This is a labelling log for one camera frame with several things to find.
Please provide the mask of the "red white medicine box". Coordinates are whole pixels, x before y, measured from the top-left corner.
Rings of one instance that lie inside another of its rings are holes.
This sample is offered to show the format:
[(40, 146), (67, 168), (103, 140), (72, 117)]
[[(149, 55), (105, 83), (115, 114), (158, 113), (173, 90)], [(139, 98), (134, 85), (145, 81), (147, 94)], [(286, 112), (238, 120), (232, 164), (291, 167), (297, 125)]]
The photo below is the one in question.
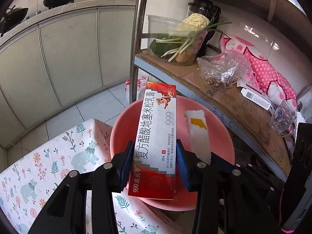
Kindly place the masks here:
[(176, 87), (147, 82), (135, 139), (129, 196), (174, 198), (176, 133)]

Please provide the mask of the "white foam block yellow sticker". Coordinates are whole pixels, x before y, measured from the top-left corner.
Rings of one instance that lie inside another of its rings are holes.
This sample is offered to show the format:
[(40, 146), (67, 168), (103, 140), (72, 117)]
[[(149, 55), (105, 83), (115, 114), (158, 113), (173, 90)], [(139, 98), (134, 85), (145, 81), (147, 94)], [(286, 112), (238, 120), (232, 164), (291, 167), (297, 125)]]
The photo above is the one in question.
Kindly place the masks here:
[(203, 110), (188, 110), (184, 113), (189, 134), (189, 143), (192, 152), (206, 164), (211, 163), (211, 149), (206, 123), (205, 113)]

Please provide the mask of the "grey kitchen cabinets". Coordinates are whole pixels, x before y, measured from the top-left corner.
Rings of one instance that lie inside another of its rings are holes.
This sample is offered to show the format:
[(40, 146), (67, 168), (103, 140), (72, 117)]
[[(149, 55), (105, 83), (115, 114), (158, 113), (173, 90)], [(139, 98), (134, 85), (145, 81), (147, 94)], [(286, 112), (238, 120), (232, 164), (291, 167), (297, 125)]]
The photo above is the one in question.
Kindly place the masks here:
[(63, 5), (1, 38), (1, 147), (128, 78), (135, 2)]

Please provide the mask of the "floral bear tablecloth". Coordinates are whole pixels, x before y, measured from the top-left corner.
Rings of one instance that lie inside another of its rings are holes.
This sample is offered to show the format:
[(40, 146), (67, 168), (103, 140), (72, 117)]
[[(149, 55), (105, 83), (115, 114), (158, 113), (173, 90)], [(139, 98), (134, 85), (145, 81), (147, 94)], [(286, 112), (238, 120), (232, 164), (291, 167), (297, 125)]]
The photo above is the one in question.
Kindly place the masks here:
[[(1, 210), (17, 233), (28, 233), (36, 217), (72, 170), (92, 172), (111, 161), (113, 127), (89, 119), (31, 151), (1, 173)], [(179, 233), (160, 211), (151, 210), (128, 190), (113, 193), (119, 233)]]

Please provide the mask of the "metal storage shelf rack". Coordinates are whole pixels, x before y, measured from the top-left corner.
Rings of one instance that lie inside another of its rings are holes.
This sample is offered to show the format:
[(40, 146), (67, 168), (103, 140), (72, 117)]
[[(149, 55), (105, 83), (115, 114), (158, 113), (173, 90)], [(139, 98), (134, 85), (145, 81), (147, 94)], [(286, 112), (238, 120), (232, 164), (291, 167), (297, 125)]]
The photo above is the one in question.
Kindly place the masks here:
[(286, 103), (295, 112), (311, 111), (311, 0), (194, 0), (204, 3), (210, 25), (187, 30), (189, 4), (168, 17), (149, 19), (148, 41), (161, 34), (182, 36), (161, 54), (141, 50), (148, 0), (137, 0), (130, 66), (130, 99), (143, 69), (175, 84), (186, 97), (206, 106), (241, 137), (280, 179), (291, 169), (290, 148), (273, 131), (275, 108)]

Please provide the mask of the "clear glass mug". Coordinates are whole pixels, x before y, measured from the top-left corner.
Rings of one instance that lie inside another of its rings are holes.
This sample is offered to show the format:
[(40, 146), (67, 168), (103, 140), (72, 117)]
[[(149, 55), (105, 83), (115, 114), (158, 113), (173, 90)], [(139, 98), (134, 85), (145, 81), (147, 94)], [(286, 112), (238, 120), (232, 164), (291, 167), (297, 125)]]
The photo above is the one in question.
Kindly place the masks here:
[(282, 103), (276, 108), (270, 118), (270, 126), (273, 131), (281, 137), (287, 138), (293, 132), (294, 122), (297, 119), (297, 112), (287, 101), (283, 100)]

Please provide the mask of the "white barcode box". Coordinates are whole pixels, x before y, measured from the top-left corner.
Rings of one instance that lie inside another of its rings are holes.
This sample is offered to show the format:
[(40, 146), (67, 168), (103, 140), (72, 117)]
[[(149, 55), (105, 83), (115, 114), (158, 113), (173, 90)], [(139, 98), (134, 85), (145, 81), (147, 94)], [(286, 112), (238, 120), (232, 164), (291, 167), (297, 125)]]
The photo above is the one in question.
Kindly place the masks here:
[(256, 91), (247, 88), (242, 88), (241, 94), (243, 97), (249, 99), (250, 101), (252, 101), (253, 103), (257, 104), (258, 106), (262, 107), (265, 110), (269, 110), (271, 107), (271, 103), (265, 98), (263, 98), (262, 95), (258, 94), (258, 92)]

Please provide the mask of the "crumpled clear plastic bag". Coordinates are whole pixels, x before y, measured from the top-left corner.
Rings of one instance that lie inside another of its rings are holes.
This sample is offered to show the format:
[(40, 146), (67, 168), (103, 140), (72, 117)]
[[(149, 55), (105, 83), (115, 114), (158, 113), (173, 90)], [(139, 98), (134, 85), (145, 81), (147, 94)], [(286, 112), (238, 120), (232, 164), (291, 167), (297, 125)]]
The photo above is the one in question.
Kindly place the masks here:
[(243, 75), (251, 72), (247, 56), (235, 52), (222, 52), (216, 56), (198, 57), (201, 79), (219, 89), (231, 88)]

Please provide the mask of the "pink polka dot cloth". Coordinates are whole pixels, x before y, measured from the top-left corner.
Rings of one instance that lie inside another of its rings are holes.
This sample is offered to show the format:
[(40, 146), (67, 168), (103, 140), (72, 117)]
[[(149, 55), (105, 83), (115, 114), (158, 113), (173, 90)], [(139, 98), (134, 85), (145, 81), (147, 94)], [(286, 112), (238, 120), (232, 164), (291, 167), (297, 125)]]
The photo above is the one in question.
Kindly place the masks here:
[(241, 37), (225, 35), (221, 36), (219, 43), (221, 51), (243, 54), (248, 58), (251, 72), (247, 76), (251, 85), (266, 94), (272, 104), (278, 106), (286, 101), (293, 109), (297, 109), (295, 89), (255, 45)]

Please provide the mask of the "green scallions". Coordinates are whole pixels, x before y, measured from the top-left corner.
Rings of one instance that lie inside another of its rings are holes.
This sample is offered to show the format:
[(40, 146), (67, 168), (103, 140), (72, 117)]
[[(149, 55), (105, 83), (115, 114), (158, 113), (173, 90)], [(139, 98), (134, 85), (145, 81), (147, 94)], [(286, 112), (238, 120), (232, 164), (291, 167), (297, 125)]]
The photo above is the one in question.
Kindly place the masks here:
[(197, 31), (169, 30), (167, 33), (157, 35), (151, 42), (149, 50), (157, 58), (166, 59), (168, 63), (187, 65), (196, 58), (207, 34), (214, 31), (223, 33), (217, 27), (226, 24), (231, 23), (218, 22)]

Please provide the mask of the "clear plastic vegetable container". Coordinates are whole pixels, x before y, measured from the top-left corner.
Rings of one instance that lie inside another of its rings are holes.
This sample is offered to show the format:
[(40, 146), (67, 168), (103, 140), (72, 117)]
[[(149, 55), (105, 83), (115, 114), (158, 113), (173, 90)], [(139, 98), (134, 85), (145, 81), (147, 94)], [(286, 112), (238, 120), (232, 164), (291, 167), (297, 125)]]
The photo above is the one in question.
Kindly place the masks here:
[(210, 23), (193, 13), (182, 21), (148, 15), (148, 53), (161, 61), (187, 66), (194, 62)]

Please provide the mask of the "white cauliflower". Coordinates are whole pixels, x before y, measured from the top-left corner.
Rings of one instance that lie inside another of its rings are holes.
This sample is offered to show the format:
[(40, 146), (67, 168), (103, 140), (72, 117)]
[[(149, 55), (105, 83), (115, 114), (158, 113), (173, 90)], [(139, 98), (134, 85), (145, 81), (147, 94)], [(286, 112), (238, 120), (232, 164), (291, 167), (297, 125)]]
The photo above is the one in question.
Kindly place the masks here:
[(200, 28), (205, 28), (210, 23), (210, 20), (202, 14), (193, 13), (182, 21), (184, 30), (197, 31)]

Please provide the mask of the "black wok with lid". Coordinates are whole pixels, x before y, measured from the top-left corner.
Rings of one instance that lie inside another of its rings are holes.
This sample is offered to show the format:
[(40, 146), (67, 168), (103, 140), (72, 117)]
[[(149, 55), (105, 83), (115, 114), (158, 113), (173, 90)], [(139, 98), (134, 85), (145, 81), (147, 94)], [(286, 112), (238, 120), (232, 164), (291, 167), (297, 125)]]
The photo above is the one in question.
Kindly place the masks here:
[(6, 12), (0, 22), (0, 33), (1, 37), (10, 31), (12, 28), (20, 24), (28, 13), (27, 7), (16, 7), (9, 8), (9, 12)]

